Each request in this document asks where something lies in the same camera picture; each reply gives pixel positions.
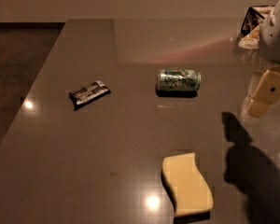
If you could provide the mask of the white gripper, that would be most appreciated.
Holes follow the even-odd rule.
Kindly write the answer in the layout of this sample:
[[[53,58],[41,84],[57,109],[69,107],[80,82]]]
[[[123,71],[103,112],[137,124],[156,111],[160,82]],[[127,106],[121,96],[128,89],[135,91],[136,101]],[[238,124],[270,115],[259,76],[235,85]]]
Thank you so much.
[[[260,77],[252,99],[244,101],[244,112],[254,118],[264,116],[271,105],[280,99],[280,65],[267,69]]]

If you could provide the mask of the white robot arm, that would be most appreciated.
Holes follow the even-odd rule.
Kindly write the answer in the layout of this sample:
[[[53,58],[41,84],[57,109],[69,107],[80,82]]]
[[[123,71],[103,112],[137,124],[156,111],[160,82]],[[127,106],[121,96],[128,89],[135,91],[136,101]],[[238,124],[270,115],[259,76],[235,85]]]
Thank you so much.
[[[241,28],[239,47],[257,51],[269,68],[252,76],[244,112],[254,118],[265,115],[280,100],[280,0],[274,6],[251,7]]]

